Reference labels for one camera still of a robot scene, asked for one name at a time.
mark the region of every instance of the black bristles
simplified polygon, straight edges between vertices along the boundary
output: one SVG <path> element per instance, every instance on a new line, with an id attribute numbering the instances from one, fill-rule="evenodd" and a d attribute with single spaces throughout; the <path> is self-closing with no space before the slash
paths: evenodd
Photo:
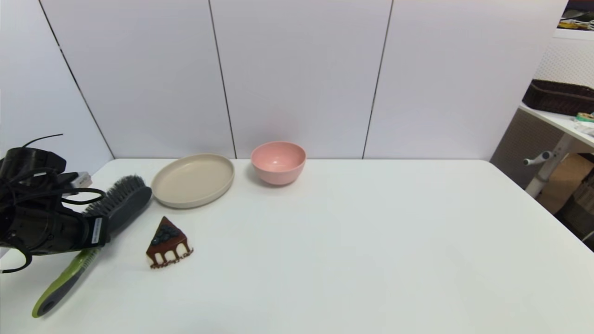
<path id="1" fill-rule="evenodd" d="M 138 175 L 123 177 L 113 184 L 102 200 L 89 204 L 83 215 L 109 216 L 130 194 L 145 186 L 144 180 Z"/>

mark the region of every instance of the brush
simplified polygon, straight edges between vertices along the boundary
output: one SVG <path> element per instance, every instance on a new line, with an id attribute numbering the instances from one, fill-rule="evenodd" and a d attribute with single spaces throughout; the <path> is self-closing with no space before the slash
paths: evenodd
<path id="1" fill-rule="evenodd" d="M 123 231 L 147 207 L 153 192 L 138 175 L 119 179 L 100 201 L 90 204 L 84 216 L 106 216 L 108 234 L 113 238 Z M 87 248 L 74 257 L 62 274 L 52 282 L 33 308 L 33 317 L 40 317 L 53 309 L 72 289 L 85 270 L 101 253 L 101 248 Z"/>

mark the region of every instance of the brush head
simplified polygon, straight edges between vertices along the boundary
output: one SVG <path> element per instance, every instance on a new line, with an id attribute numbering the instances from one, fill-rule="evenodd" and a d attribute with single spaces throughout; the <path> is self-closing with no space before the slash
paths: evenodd
<path id="1" fill-rule="evenodd" d="M 142 177 L 129 175 L 117 180 L 104 198 L 89 204 L 84 216 L 105 216 L 109 219 L 108 232 L 111 234 L 127 226 L 149 203 L 153 192 Z"/>

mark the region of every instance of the pegboard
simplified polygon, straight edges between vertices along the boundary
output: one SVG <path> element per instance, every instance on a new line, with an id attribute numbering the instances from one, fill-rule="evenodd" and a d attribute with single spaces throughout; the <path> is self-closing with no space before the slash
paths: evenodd
<path id="1" fill-rule="evenodd" d="M 524 166 L 524 159 L 552 150 L 562 135 L 561 130 L 518 109 L 493 153 L 491 163 L 525 188 L 542 165 Z"/>
<path id="2" fill-rule="evenodd" d="M 594 36 L 594 31 L 586 33 Z M 594 40 L 555 37 L 547 47 L 534 78 L 594 88 L 593 59 Z"/>

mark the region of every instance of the white shelf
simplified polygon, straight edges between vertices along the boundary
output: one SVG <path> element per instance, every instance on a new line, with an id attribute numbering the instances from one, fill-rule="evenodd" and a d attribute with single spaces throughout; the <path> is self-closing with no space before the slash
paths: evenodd
<path id="1" fill-rule="evenodd" d="M 557 29 L 553 37 L 565 39 L 594 40 L 594 31 Z"/>
<path id="2" fill-rule="evenodd" d="M 587 134 L 581 133 L 574 128 L 573 120 L 575 119 L 574 116 L 556 114 L 553 112 L 535 110 L 528 107 L 524 102 L 520 103 L 519 109 L 533 115 L 536 118 L 539 118 L 555 128 L 571 135 L 575 139 L 581 141 L 582 143 L 593 147 L 594 148 L 594 137 L 589 136 Z"/>

